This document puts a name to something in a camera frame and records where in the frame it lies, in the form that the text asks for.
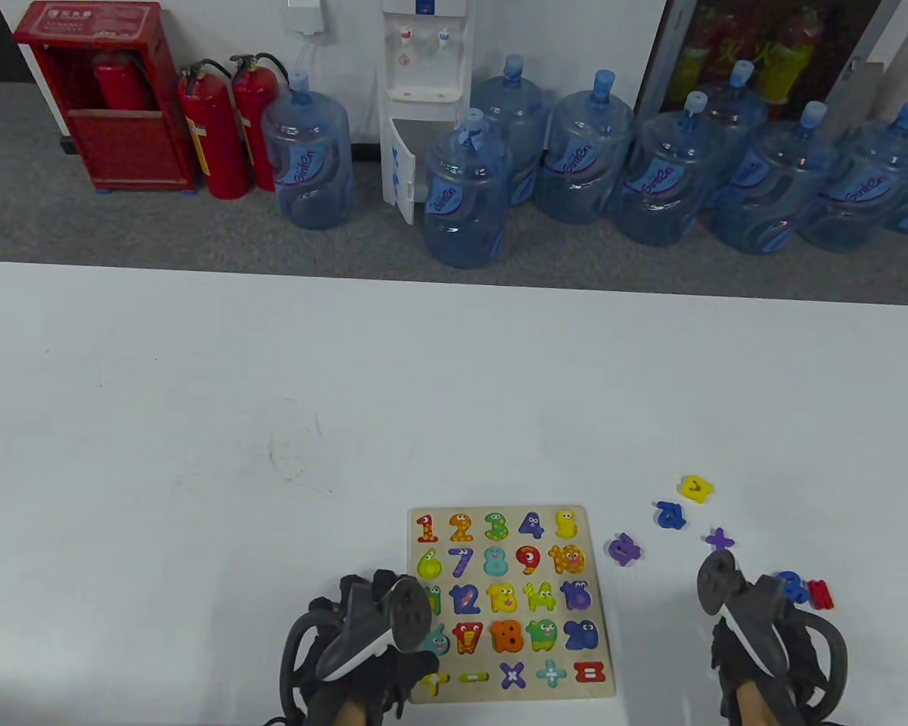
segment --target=wall outlet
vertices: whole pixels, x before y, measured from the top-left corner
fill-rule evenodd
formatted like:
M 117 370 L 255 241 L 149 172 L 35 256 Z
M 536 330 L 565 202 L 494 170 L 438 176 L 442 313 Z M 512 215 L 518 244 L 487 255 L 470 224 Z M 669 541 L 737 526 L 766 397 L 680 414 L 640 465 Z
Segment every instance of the wall outlet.
M 282 0 L 282 27 L 285 32 L 303 35 L 322 33 L 323 9 L 320 2 L 322 0 Z

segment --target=fire hydrant cabinet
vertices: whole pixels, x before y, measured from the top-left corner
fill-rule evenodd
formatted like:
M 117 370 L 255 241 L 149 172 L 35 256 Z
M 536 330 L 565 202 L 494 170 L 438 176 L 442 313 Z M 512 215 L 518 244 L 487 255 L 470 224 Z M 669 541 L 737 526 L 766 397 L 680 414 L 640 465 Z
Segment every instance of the fire hydrant cabinet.
M 153 2 L 33 2 L 29 45 L 99 191 L 194 191 L 197 162 Z

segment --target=red fire extinguisher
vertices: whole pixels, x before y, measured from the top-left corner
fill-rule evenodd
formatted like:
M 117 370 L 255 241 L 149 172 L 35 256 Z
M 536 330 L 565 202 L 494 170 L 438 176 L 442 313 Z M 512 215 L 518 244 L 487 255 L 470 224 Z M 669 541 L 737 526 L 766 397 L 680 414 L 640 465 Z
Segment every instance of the red fire extinguisher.
M 144 69 L 130 53 L 98 53 L 91 61 L 107 107 L 115 111 L 154 110 Z
M 239 109 L 246 142 L 249 144 L 256 183 L 260 185 L 260 189 L 275 191 L 273 167 L 269 162 L 266 139 L 263 135 L 263 111 L 278 99 L 278 80 L 270 69 L 257 65 L 263 58 L 268 58 L 275 64 L 275 68 L 282 73 L 285 84 L 289 86 L 289 73 L 275 55 L 271 53 L 233 55 L 229 58 L 236 66 L 235 76 L 232 77 L 232 94 L 235 97 L 235 106 Z
M 183 70 L 178 98 L 209 191 L 217 200 L 238 200 L 251 186 L 249 159 L 236 127 L 229 84 L 206 73 L 206 65 L 232 78 L 228 70 L 204 58 Z

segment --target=white wall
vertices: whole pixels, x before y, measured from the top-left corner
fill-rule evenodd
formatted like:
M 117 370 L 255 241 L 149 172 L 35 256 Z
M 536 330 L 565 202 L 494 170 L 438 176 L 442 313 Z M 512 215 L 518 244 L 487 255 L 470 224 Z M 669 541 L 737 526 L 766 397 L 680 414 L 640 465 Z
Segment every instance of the white wall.
M 282 0 L 161 0 L 163 25 L 178 65 L 202 57 L 225 62 L 239 52 L 271 51 L 289 67 L 297 59 L 313 87 L 335 96 L 350 112 L 354 141 L 375 141 L 375 69 L 381 52 L 378 0 L 323 0 L 327 45 L 284 34 Z M 29 0 L 0 0 L 11 28 Z M 500 70 L 505 55 L 526 58 L 526 75 L 555 96 L 590 87 L 599 68 L 617 72 L 616 93 L 633 104 L 642 84 L 665 0 L 477 0 L 475 76 Z M 36 62 L 31 64 L 45 96 Z M 63 120 L 58 125 L 66 134 Z

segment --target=fire extinguisher hose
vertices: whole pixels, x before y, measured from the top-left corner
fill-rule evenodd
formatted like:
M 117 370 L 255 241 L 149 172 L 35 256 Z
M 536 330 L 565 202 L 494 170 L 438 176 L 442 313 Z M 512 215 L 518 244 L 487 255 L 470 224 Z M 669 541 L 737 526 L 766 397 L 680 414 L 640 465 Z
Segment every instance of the fire extinguisher hose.
M 191 96 L 191 94 L 194 93 L 195 83 L 198 81 L 198 74 L 206 65 L 212 66 L 213 68 L 218 68 L 227 79 L 232 78 L 232 73 L 226 70 L 225 67 L 221 63 L 219 63 L 219 61 L 214 61 L 211 58 L 202 58 L 201 61 L 192 63 L 191 66 L 185 66 L 185 69 L 182 70 L 182 76 L 184 76 L 185 80 L 187 80 L 188 82 L 187 84 L 185 84 L 185 93 L 188 96 Z
M 230 57 L 229 60 L 236 65 L 236 79 L 239 79 L 239 77 L 241 77 L 243 73 L 249 72 L 250 66 L 263 58 L 268 58 L 271 60 L 271 62 L 274 63 L 275 68 L 278 68 L 278 71 L 282 73 L 282 77 L 284 77 L 285 79 L 285 84 L 289 85 L 289 73 L 285 69 L 285 66 L 282 65 L 280 59 L 276 58 L 272 53 L 257 53 L 256 55 L 233 55 L 232 57 Z

